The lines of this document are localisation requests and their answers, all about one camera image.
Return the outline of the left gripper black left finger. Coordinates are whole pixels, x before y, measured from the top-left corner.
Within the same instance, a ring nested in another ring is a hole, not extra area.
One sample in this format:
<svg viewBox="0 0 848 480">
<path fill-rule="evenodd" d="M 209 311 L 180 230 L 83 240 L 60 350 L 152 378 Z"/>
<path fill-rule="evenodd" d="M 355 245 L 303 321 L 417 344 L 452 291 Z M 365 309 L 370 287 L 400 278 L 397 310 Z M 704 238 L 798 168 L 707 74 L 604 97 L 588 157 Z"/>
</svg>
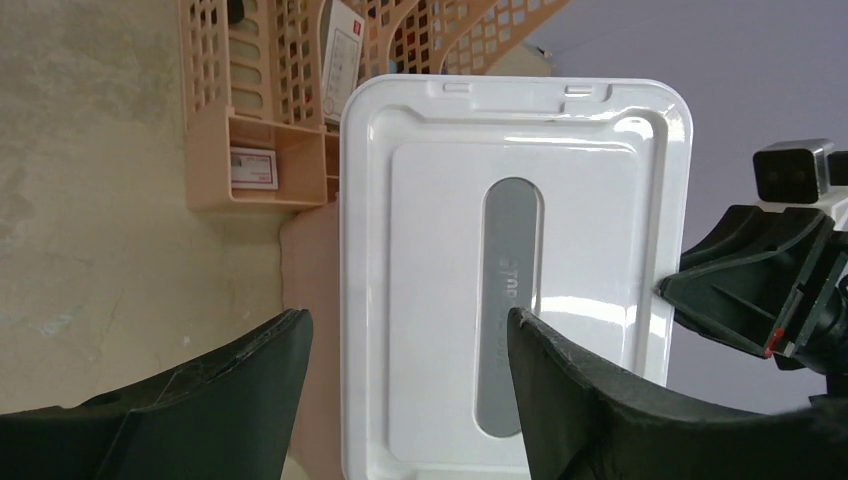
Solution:
<svg viewBox="0 0 848 480">
<path fill-rule="evenodd" d="M 238 339 L 78 406 L 5 414 L 5 479 L 277 479 L 313 324 L 289 309 Z"/>
</svg>

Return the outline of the white plastic bin lid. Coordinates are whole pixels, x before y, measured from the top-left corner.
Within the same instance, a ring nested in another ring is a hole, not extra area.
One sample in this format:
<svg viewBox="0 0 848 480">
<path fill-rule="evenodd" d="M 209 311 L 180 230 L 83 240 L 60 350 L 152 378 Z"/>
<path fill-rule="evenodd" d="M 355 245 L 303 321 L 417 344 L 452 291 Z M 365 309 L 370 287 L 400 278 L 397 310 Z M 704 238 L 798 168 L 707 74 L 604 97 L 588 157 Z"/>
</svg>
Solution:
<svg viewBox="0 0 848 480">
<path fill-rule="evenodd" d="M 645 79 L 395 74 L 341 121 L 342 468 L 525 479 L 507 316 L 656 384 L 693 141 Z"/>
</svg>

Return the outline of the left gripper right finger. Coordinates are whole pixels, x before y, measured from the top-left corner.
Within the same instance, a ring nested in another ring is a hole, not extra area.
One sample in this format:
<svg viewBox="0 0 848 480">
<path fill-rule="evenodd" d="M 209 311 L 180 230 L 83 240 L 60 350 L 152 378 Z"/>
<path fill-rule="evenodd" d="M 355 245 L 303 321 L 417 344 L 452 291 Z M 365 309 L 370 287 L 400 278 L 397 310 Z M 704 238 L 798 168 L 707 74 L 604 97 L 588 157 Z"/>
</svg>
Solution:
<svg viewBox="0 0 848 480">
<path fill-rule="evenodd" d="M 508 357 L 534 479 L 843 479 L 847 403 L 764 415 L 648 381 L 508 315 Z"/>
</svg>

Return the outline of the pink plastic bin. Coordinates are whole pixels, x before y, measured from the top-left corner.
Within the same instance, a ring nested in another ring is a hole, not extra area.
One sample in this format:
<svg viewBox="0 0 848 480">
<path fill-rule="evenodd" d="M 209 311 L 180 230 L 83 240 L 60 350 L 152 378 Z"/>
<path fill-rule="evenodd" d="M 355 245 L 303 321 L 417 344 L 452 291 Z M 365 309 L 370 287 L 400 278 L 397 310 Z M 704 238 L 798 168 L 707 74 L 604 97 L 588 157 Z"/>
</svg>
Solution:
<svg viewBox="0 0 848 480">
<path fill-rule="evenodd" d="M 342 479 L 337 205 L 297 215 L 279 238 L 283 306 L 309 311 L 313 324 L 289 456 L 309 479 Z"/>
</svg>

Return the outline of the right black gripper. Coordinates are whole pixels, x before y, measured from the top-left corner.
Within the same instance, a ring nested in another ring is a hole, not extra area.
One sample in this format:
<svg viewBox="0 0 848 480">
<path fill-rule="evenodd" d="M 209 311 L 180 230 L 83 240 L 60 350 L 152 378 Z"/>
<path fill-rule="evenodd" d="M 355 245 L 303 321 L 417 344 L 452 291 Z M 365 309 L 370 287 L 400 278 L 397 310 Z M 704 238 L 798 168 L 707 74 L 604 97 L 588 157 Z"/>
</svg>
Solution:
<svg viewBox="0 0 848 480">
<path fill-rule="evenodd" d="M 658 285 L 676 321 L 782 370 L 847 373 L 847 234 L 821 210 L 733 205 Z"/>
</svg>

